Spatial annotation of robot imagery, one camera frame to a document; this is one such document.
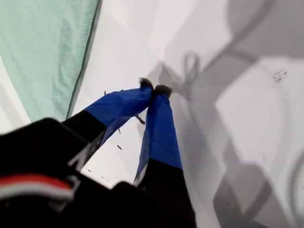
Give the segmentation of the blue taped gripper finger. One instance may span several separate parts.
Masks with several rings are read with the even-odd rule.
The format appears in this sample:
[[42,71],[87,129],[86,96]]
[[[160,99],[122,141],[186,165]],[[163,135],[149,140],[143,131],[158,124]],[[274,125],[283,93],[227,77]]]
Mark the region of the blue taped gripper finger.
[[159,217],[166,221],[194,221],[184,178],[169,98],[172,89],[158,85],[146,116],[135,184],[156,201]]
[[71,159],[93,142],[96,142],[95,150],[99,149],[130,118],[148,107],[152,93],[152,83],[141,78],[138,88],[108,93],[63,121],[62,124],[73,133],[76,145],[72,145],[72,140],[68,139],[61,155]]

